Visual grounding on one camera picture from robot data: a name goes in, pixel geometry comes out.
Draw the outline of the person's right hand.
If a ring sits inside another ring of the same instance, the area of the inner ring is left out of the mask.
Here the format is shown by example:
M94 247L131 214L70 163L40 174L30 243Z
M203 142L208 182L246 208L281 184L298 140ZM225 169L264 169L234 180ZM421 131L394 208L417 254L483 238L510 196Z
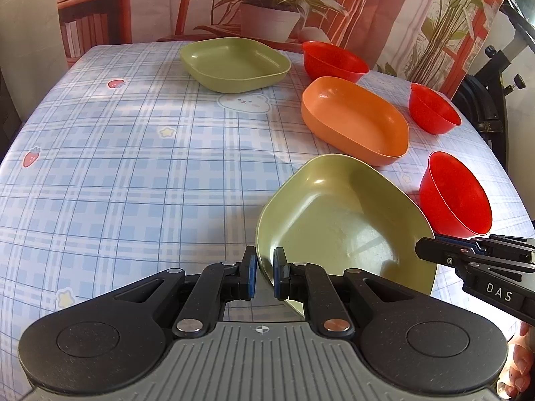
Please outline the person's right hand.
M518 396L530 386L530 370L534 364L534 351L530 347L531 332L531 326L522 322L519 333L508 343L509 355L501 377L502 388L508 398Z

